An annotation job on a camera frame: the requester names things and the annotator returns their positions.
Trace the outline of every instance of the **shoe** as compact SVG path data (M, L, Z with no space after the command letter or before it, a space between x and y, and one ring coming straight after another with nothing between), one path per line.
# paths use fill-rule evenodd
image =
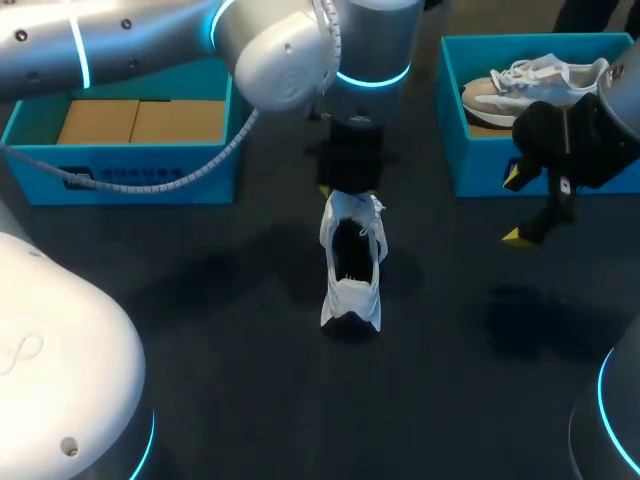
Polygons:
M334 190L329 196L320 227L328 270L321 327L332 319L358 320L380 331L380 263L389 251L380 218L383 209L369 194Z
M591 65L571 65L553 54L519 60L509 70L491 70L491 76L464 86L462 105L473 117L490 125L510 128L529 105L537 101L569 107L586 93L595 93L598 77L609 68L600 58Z

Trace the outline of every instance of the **brown cardboard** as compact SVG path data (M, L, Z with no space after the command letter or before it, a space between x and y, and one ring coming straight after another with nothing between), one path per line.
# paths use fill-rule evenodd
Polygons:
M472 137L510 137L511 129L498 130L493 128L478 127L477 125L469 125Z
M131 143L222 142L225 102L140 102Z
M129 143L138 112L137 100L75 100L71 102L59 145Z

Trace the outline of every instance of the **shoelace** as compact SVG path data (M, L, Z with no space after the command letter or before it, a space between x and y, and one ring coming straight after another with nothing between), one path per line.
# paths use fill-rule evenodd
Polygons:
M513 87L515 85L538 85L540 83L540 81L535 77L535 72L533 70L523 70L520 68L527 62L529 62L529 60L518 60L517 62L513 62L511 68L503 70L502 72L491 70L493 84L499 92L507 92L503 85L506 87Z
M361 237L366 237L367 235L369 235L371 229L375 228L375 224L381 220L380 214L382 210L385 210L387 208L382 205L382 202L378 200L375 195L371 195L371 201L373 202L373 218L370 219L367 227L364 227L362 230L360 230Z

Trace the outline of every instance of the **glowing blue light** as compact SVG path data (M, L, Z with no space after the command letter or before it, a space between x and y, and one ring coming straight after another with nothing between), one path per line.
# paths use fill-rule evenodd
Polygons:
M214 37L216 33L216 27L218 26L218 22L222 18L222 14L227 10L227 8L231 6L233 2L235 2L235 0L225 0L223 4L220 6L220 9L216 12L216 16L213 17L213 23L211 24L211 44L213 45L214 49L216 48L216 41Z
M389 80L384 80L382 82L363 82L362 80L356 80L354 78L347 77L346 75L340 72L338 72L338 78L340 80L343 80L357 87L381 88L381 87L388 87L389 85L393 85L394 83L398 83L400 80L402 80L404 77L407 76L407 74L409 73L409 70L411 70L411 64L407 65L407 68L405 68L404 72L402 72L400 75L390 78Z
M613 353L613 350L611 350L609 352L609 355L607 355L607 358L604 359L604 362L602 363L602 367L600 367L600 375L598 376L598 405L600 406L600 415L602 415L604 428L607 429L609 438L611 438L611 441L615 445L616 449L618 450L618 452L620 452L620 455L622 455L622 458L626 460L629 466L633 468L638 475L640 475L640 467L638 467L638 465L636 465L636 463L629 456L629 454L625 452L624 448L622 448L622 445L620 444L615 434L613 433L613 429L611 428L611 425L609 424L609 420L607 419L607 414L604 411L604 404L602 403L602 377L604 375L604 367L607 365L607 360L609 360L609 357L611 356L612 353Z
M156 414L153 413L153 417L151 419L151 434L149 435L149 443L147 443L147 449L145 450L144 455L142 456L142 460L140 460L140 463L138 464L138 468L136 468L136 471L133 472L133 475L131 475L131 478L129 480L136 480L136 477L140 475L140 472L142 471L142 467L144 467L144 464L147 461L147 458L149 457L149 453L151 452L151 445L153 444L153 436L155 434L155 430L156 430Z
M84 50L84 42L82 41L82 35L80 34L78 19L75 17L69 17L69 23L71 24L73 39L76 42L76 49L78 50L78 57L80 59L80 68L82 69L82 86L87 89L91 86L91 76L89 75L89 62L87 62L87 52Z

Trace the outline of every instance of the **gray sneaker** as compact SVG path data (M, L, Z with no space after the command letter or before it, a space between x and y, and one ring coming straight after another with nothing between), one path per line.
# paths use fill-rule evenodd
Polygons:
M609 68L600 58L589 65L572 65L549 54L519 60L511 68L478 78L464 86L462 105L472 116L497 127L510 128L529 105L543 101L570 107L586 93L595 93L598 77Z

